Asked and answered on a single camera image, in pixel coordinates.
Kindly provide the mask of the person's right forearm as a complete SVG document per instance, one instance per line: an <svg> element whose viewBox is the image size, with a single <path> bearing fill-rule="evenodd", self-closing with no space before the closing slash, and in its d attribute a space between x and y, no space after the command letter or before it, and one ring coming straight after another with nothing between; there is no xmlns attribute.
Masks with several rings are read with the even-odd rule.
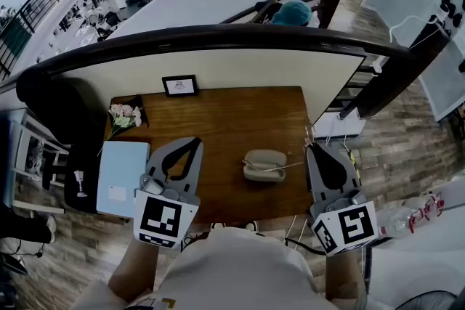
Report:
<svg viewBox="0 0 465 310"><path fill-rule="evenodd" d="M358 250L326 258L325 297L329 301L357 300L365 290Z"/></svg>

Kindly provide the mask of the group of black hanging items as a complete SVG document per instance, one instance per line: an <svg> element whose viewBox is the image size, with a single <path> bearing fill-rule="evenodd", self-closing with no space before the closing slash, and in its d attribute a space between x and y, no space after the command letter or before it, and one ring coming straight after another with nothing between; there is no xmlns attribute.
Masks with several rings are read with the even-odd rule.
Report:
<svg viewBox="0 0 465 310"><path fill-rule="evenodd" d="M457 10L453 0L441 0L440 9L447 13L447 18L452 22L452 26L458 30L463 20L463 13Z"/></svg>

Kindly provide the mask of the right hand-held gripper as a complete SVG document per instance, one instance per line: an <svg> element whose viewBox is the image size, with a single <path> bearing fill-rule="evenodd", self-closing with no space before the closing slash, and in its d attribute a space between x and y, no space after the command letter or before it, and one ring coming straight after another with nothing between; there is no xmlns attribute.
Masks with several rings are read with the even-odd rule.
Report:
<svg viewBox="0 0 465 310"><path fill-rule="evenodd" d="M367 200L349 157L316 143L306 147L304 162L313 200L310 228L330 257L372 242L378 227L374 203Z"/></svg>

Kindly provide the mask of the person's white shirt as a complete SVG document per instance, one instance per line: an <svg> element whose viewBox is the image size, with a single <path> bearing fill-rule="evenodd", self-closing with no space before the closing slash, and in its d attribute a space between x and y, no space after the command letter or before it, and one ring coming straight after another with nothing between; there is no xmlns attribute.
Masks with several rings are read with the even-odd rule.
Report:
<svg viewBox="0 0 465 310"><path fill-rule="evenodd" d="M93 281L70 310L353 310L363 302L318 293L302 254L246 229L212 229L189 244L154 283L128 303Z"/></svg>

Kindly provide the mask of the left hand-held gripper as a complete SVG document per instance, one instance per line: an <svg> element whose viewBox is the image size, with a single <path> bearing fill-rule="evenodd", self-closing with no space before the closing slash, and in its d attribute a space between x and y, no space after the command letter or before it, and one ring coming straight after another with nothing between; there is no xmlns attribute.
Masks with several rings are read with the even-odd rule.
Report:
<svg viewBox="0 0 465 310"><path fill-rule="evenodd" d="M135 190L135 239L164 248L181 243L201 204L202 159L198 137L177 139L153 152Z"/></svg>

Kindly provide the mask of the black standing fan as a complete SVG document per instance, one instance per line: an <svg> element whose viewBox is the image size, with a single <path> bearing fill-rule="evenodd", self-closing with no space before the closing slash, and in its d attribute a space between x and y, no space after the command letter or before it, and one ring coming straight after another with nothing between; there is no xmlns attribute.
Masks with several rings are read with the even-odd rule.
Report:
<svg viewBox="0 0 465 310"><path fill-rule="evenodd" d="M457 295L444 290L434 290L417 295L401 303L395 310L448 310Z"/></svg>

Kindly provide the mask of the person's left forearm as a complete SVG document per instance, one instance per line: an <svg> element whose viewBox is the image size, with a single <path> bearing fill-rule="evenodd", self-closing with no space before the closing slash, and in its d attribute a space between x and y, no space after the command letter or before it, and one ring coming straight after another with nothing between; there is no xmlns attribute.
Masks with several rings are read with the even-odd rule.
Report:
<svg viewBox="0 0 465 310"><path fill-rule="evenodd" d="M108 280L115 295L130 303L155 283L159 247L132 240L124 257Z"/></svg>

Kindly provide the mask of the black office chair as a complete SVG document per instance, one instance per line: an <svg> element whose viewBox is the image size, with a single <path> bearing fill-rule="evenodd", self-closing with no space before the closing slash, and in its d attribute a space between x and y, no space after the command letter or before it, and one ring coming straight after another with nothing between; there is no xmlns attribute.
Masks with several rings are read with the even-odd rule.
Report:
<svg viewBox="0 0 465 310"><path fill-rule="evenodd" d="M16 83L19 100L47 127L57 141L68 145L69 155L63 166L48 160L42 182L49 189L52 176L65 177L64 198L67 206L84 213L97 213L97 186L103 125L86 106L79 92L69 83L54 80L36 69L27 70ZM87 197L77 197L74 171L84 172L83 188Z"/></svg>

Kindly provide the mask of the beige pouch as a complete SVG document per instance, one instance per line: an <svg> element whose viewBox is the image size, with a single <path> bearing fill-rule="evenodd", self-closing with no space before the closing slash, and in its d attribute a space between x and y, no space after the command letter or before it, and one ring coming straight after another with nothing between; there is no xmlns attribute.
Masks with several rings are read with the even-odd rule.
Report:
<svg viewBox="0 0 465 310"><path fill-rule="evenodd" d="M254 164L264 166L265 168L284 166L287 163L286 155L276 150L251 150L247 152L243 160L248 160ZM271 172L261 172L243 165L243 175L249 181L276 183L282 182L285 179L286 171L283 169Z"/></svg>

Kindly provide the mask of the white slatted rack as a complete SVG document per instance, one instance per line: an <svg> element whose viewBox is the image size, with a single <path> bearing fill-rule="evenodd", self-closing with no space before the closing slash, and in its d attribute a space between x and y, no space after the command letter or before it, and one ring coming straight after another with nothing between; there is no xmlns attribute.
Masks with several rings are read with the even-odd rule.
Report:
<svg viewBox="0 0 465 310"><path fill-rule="evenodd" d="M59 143L52 132L26 109L8 111L6 118L9 121L11 155L4 204L38 213L64 214L64 208L28 203L18 200L15 195L17 182L21 179L41 186L46 180L46 162L50 160L53 166L63 166L69 149Z"/></svg>

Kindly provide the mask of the white floor box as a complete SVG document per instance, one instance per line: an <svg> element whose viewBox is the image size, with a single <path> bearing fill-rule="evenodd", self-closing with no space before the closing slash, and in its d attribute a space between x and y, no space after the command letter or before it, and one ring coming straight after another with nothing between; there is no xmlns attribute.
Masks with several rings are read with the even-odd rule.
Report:
<svg viewBox="0 0 465 310"><path fill-rule="evenodd" d="M347 117L340 118L339 113L323 113L314 124L317 139L354 137L360 135L367 120L361 119L357 110Z"/></svg>

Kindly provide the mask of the black picture frame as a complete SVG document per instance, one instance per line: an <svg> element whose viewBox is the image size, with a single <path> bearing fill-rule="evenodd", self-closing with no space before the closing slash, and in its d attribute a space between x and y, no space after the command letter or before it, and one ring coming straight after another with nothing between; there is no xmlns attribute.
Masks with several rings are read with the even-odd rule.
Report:
<svg viewBox="0 0 465 310"><path fill-rule="evenodd" d="M167 97L188 97L198 95L195 75L168 76L162 78Z"/></svg>

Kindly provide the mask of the pink and white flower bouquet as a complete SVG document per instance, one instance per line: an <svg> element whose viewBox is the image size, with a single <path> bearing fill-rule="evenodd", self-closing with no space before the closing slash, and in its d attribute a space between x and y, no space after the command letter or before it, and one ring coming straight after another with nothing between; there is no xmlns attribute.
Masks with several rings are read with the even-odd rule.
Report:
<svg viewBox="0 0 465 310"><path fill-rule="evenodd" d="M105 141L115 135L123 133L142 124L149 126L147 114L142 102L142 96L137 94L134 98L123 104L111 104L108 109L110 131Z"/></svg>

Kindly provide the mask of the small white goblet-shaped object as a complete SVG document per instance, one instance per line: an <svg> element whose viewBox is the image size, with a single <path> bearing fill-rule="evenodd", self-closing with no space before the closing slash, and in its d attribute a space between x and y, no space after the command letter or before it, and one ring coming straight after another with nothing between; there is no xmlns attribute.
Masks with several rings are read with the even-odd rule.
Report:
<svg viewBox="0 0 465 310"><path fill-rule="evenodd" d="M74 176L76 178L76 181L78 183L77 197L87 197L87 194L85 193L84 188L83 188L84 172L80 171L80 170L76 170L76 171L73 172L73 174L74 174Z"/></svg>

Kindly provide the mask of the light blue flat box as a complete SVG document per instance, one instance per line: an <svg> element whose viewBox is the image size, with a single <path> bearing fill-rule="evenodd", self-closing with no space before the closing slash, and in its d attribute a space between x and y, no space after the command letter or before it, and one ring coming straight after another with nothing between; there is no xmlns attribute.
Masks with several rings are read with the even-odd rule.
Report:
<svg viewBox="0 0 465 310"><path fill-rule="evenodd" d="M132 218L135 190L145 172L150 145L145 142L104 142L97 187L99 213Z"/></svg>

